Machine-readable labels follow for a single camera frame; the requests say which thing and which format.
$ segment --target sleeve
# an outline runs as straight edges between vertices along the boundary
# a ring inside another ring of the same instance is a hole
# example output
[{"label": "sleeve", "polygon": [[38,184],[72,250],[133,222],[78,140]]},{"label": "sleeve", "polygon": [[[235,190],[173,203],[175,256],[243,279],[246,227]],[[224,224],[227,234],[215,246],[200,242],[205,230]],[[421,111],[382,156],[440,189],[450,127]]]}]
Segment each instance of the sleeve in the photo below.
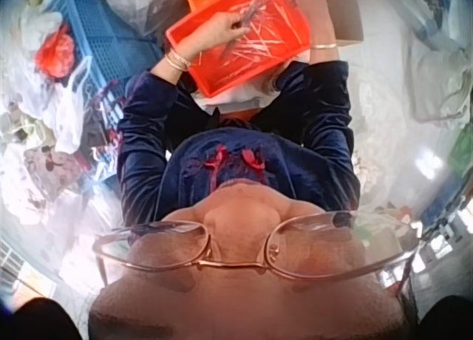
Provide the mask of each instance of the sleeve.
[{"label": "sleeve", "polygon": [[145,72],[123,109],[118,180],[127,226],[154,221],[167,164],[164,123],[176,98],[175,85]]},{"label": "sleeve", "polygon": [[327,168],[314,166],[317,178],[330,186],[338,201],[335,209],[357,209],[360,182],[352,164],[354,147],[350,97],[347,89],[348,63],[331,61],[314,65],[295,63],[284,77],[281,95],[290,102],[299,139],[306,149],[327,162]]},{"label": "sleeve", "polygon": [[353,131],[347,89],[348,63],[332,61],[304,68],[302,142],[331,162],[353,170]]}]

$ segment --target person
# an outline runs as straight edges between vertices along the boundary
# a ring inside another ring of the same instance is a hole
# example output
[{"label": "person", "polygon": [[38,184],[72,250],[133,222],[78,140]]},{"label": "person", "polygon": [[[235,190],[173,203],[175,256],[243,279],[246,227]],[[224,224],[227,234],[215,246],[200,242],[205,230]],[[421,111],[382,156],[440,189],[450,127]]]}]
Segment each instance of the person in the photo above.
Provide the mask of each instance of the person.
[{"label": "person", "polygon": [[[247,33],[239,14],[215,14],[132,82],[118,158],[124,219],[137,231],[125,239],[129,265],[179,258],[200,242],[163,242],[140,225],[204,225],[213,259],[251,263],[284,221],[357,209],[348,65],[333,46],[327,1],[298,3],[310,22],[310,63],[290,63],[274,81],[279,97],[249,121],[207,115],[183,75],[201,52]],[[342,239],[316,249],[321,269],[362,263],[362,245],[350,232]],[[251,268],[193,266],[126,270],[95,300],[89,331],[91,339],[402,339],[406,319],[372,274],[321,288]]]}]

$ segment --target hand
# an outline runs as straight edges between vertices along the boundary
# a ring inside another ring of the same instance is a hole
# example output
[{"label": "hand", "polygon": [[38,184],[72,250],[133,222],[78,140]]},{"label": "hand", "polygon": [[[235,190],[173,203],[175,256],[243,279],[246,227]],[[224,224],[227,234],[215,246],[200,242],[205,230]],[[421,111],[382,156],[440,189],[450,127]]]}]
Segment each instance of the hand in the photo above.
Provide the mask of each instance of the hand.
[{"label": "hand", "polygon": [[237,27],[242,20],[238,13],[216,13],[210,20],[197,28],[186,40],[198,52],[209,50],[221,44],[239,39],[250,32],[247,27]]}]

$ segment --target eyeglasses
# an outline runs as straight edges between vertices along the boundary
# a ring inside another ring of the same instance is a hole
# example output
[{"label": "eyeglasses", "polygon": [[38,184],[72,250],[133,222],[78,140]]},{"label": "eyeglasses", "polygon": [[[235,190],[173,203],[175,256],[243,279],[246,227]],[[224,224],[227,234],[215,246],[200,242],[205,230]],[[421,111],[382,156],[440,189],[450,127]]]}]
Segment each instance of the eyeglasses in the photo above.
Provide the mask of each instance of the eyeglasses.
[{"label": "eyeglasses", "polygon": [[253,268],[285,279],[323,282],[352,279],[402,263],[407,274],[418,245],[415,230],[388,214],[340,211],[278,225],[257,260],[248,262],[220,260],[208,229],[197,222],[154,222],[120,229],[99,238],[92,250],[105,285],[104,259],[147,273],[191,266]]}]

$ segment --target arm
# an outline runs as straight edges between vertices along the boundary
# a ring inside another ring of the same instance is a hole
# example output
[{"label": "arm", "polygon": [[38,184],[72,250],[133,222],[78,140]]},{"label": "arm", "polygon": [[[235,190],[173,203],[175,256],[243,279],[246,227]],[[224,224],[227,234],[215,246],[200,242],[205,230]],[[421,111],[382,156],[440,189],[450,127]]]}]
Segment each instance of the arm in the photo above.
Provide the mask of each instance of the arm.
[{"label": "arm", "polygon": [[[192,61],[200,52],[243,36],[248,29],[232,29],[240,15],[216,14],[188,38],[175,52]],[[182,70],[165,58],[151,72],[143,73],[123,109],[118,126],[122,146],[118,155],[118,180],[126,225],[153,222],[163,173],[166,169],[164,123],[177,99],[175,84]]]},{"label": "arm", "polygon": [[[335,44],[327,0],[296,1],[310,23],[312,45]],[[348,65],[338,60],[337,48],[310,51],[312,65],[303,71],[302,137],[306,148],[351,170],[353,133],[348,128]]]}]

